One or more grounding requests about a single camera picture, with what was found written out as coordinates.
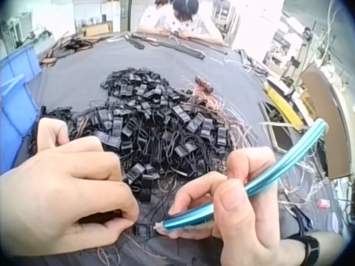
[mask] workbench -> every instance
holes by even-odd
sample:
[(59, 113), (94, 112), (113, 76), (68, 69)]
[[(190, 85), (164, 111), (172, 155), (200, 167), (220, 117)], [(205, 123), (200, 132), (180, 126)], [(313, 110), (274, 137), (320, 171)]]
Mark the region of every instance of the workbench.
[[(262, 90), (262, 80), (252, 71), (247, 73), (241, 65), (239, 54), (225, 48), (228, 55), (223, 55), (207, 47), (186, 41), (191, 47), (205, 52), (220, 62), (229, 60), (221, 65), (206, 57), (204, 60), (193, 58), (175, 50), (154, 47), (144, 43), (145, 49), (138, 50), (128, 42), (121, 40), (108, 43), (101, 42), (93, 49), (81, 51), (66, 58), (58, 60), (52, 68), (43, 69), (41, 75), (29, 83), (29, 88), (36, 103), (46, 105), (47, 110), (60, 106), (72, 106), (74, 111), (82, 111), (98, 102), (107, 99), (107, 92), (100, 88), (100, 83), (114, 70), (127, 67), (149, 68), (166, 78), (173, 87), (186, 88), (190, 80), (193, 82), (196, 75), (207, 79), (215, 88), (215, 93), (226, 101), (232, 101), (253, 127), (257, 135), (259, 146), (271, 146), (262, 126), (258, 123), (264, 121), (258, 102), (260, 100), (271, 102)], [(297, 132), (292, 132), (294, 143), (299, 139)], [(26, 143), (18, 158), (17, 164), (27, 157)], [(291, 187), (298, 186), (301, 178), (300, 169), (287, 174), (285, 183)], [(305, 191), (309, 190), (312, 176), (305, 174), (301, 184)], [(328, 199), (331, 202), (329, 209), (318, 209), (317, 199)], [(316, 231), (327, 230), (327, 215), (336, 212), (339, 221), (339, 231), (342, 230), (342, 218), (339, 204), (333, 198), (330, 185), (324, 186), (314, 196), (315, 202), (308, 205), (305, 212), (314, 221)], [(152, 198), (151, 205), (140, 206), (140, 219), (149, 210), (160, 202), (157, 197)], [(169, 206), (162, 206), (154, 216), (154, 221), (160, 221)], [(298, 232), (296, 220), (281, 206), (280, 207), (281, 237), (285, 238)], [(122, 236), (115, 245), (120, 254), (120, 265), (150, 266), (150, 265), (219, 265), (221, 242), (215, 239), (204, 241), (188, 241), (184, 239), (171, 240), (166, 237), (135, 239), (149, 253), (146, 254), (127, 237)], [(118, 265), (118, 257), (111, 247), (105, 248), (110, 265)], [(23, 258), (20, 265), (102, 265), (96, 249), (86, 250), (73, 254), (63, 254), (40, 258)]]

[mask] cardboard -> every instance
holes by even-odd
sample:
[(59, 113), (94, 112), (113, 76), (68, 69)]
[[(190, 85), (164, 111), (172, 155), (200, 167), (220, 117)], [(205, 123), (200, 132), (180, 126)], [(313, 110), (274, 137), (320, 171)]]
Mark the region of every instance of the cardboard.
[(302, 74), (301, 79), (314, 103), (316, 114), (328, 123), (329, 130), (324, 136), (329, 179), (351, 174), (351, 158), (346, 130), (333, 88), (325, 75), (314, 64)]
[(100, 23), (90, 26), (85, 26), (85, 36), (91, 37), (95, 35), (105, 34), (110, 32), (108, 23)]

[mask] finger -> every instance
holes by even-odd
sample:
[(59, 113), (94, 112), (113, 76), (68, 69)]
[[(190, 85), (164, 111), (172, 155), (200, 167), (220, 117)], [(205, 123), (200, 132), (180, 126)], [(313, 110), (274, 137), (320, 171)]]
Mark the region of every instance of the finger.
[(59, 153), (75, 153), (87, 151), (104, 151), (101, 141), (95, 136), (81, 137), (73, 140), (63, 146), (57, 147), (55, 152)]
[(163, 227), (157, 228), (157, 232), (168, 236), (171, 239), (177, 238), (185, 238), (185, 239), (194, 239), (194, 240), (201, 240), (212, 235), (212, 230), (214, 227), (213, 222), (208, 222), (204, 224), (200, 224), (198, 226), (188, 226), (184, 227), (183, 229), (177, 230), (164, 230)]
[[(268, 147), (247, 148), (232, 152), (227, 161), (228, 178), (251, 181), (275, 163), (275, 156)], [(250, 202), (256, 216), (256, 232), (259, 241), (270, 247), (280, 240), (278, 220), (277, 184), (252, 197)]]
[(269, 147), (245, 148), (233, 151), (227, 159), (227, 177), (238, 178), (243, 182), (263, 173), (275, 162)]
[(37, 151), (44, 151), (69, 142), (67, 124), (58, 119), (42, 118), (38, 124)]
[(65, 171), (75, 178), (122, 180), (120, 160), (113, 152), (65, 154), (62, 160)]
[(53, 249), (56, 253), (67, 253), (78, 250), (102, 247), (114, 244), (124, 230), (131, 227), (134, 222), (116, 218), (105, 225), (101, 224), (83, 224), (74, 225), (58, 241)]
[(175, 195), (174, 203), (168, 214), (174, 215), (186, 211), (193, 200), (199, 199), (206, 194), (213, 195), (217, 186), (224, 180), (226, 176), (218, 172), (209, 172), (201, 176), (178, 190)]
[(75, 221), (96, 213), (121, 210), (131, 221), (138, 218), (138, 203), (130, 187), (124, 182), (101, 180), (75, 180), (77, 193), (71, 202)]
[(223, 238), (224, 247), (238, 252), (235, 247), (256, 248), (255, 214), (247, 198), (243, 183), (238, 179), (226, 180), (214, 194), (215, 222)]

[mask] blue bin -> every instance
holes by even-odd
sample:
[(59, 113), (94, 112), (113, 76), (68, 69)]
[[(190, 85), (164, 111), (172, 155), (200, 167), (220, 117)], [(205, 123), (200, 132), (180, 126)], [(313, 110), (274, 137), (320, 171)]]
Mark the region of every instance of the blue bin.
[(24, 45), (1, 60), (1, 84), (17, 76), (24, 75), (25, 82), (29, 82), (41, 69), (32, 44)]
[(24, 75), (1, 85), (1, 173), (10, 170), (24, 137), (38, 116), (38, 108)]

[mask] white shirt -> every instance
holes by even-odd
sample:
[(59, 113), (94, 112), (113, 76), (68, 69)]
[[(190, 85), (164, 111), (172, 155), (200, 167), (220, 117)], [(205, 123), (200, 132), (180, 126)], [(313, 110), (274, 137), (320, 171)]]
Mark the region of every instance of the white shirt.
[(192, 18), (192, 21), (181, 22), (174, 16), (174, 10), (171, 5), (165, 8), (160, 14), (160, 18), (157, 19), (155, 28), (159, 27), (166, 28), (172, 32), (183, 32), (186, 30), (196, 34), (222, 38), (220, 31), (208, 16), (197, 13)]
[(142, 17), (140, 18), (139, 25), (143, 27), (149, 27), (149, 28), (154, 28), (156, 25), (158, 19), (161, 17), (161, 15), (164, 13), (164, 10), (169, 6), (169, 4), (156, 9), (156, 6), (151, 6), (148, 7)]

